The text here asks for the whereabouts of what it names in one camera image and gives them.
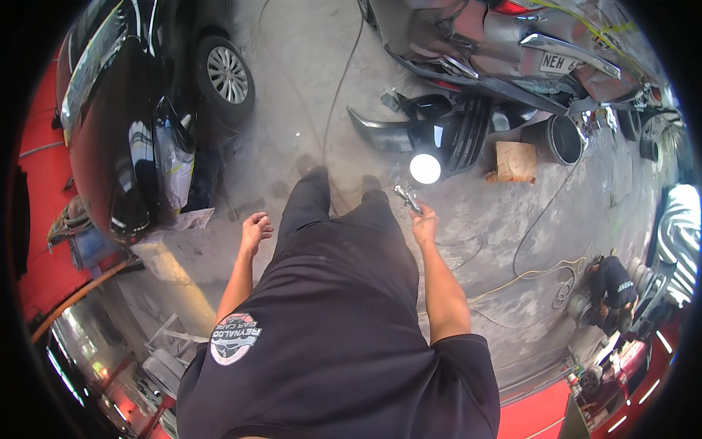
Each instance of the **logo print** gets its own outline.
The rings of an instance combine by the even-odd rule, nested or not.
[[[219,322],[210,338],[210,354],[228,366],[239,361],[256,342],[262,329],[249,313],[234,313]]]

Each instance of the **spray paint gun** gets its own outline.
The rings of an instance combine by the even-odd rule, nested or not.
[[[400,185],[395,185],[392,188],[392,191],[397,194],[398,197],[402,198],[404,200],[404,205],[406,206],[407,204],[410,205],[412,210],[417,212],[420,216],[423,215],[424,213],[422,212],[422,208],[419,207],[419,203],[417,203],[416,198],[413,195],[409,194],[409,191],[412,190],[409,186],[405,190],[402,186]]]

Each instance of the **orange hose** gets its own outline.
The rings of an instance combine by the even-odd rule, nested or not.
[[[118,271],[120,271],[122,268],[126,267],[131,260],[129,261],[122,261],[115,265],[114,267],[110,268],[109,270],[105,271],[100,277],[97,279],[93,279],[87,284],[85,284],[81,289],[78,291],[74,292],[73,295],[71,295],[68,299],[63,301],[58,308],[56,308],[49,316],[44,320],[41,325],[39,325],[39,328],[37,328],[36,331],[32,334],[32,343],[36,343],[37,340],[39,340],[39,337],[46,332],[46,330],[51,326],[51,324],[54,322],[54,320],[58,319],[61,314],[68,308],[69,306],[73,305],[80,299],[82,299],[87,293],[89,293],[93,288],[97,287],[99,284],[103,283],[105,280],[109,279],[110,277],[114,276]]]

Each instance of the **worker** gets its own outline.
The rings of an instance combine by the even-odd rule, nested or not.
[[[611,328],[611,331],[605,328],[611,308],[618,312],[617,330],[620,334],[626,334],[633,325],[634,310],[639,302],[639,296],[626,268],[621,265],[618,257],[608,256],[601,257],[600,262],[588,267],[588,272],[591,273],[590,300],[595,309],[591,325],[614,333],[614,328]]]
[[[209,343],[178,390],[178,436],[191,438],[496,438],[500,403],[484,337],[420,203],[412,233],[424,262],[430,345],[418,325],[419,272],[374,176],[361,204],[329,218],[317,166],[290,194],[256,288],[253,257],[273,227],[242,225]]]

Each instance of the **license plate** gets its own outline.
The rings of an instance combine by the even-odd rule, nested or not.
[[[539,70],[542,72],[568,74],[576,67],[584,65],[582,61],[569,56],[558,55],[557,53],[544,52]]]

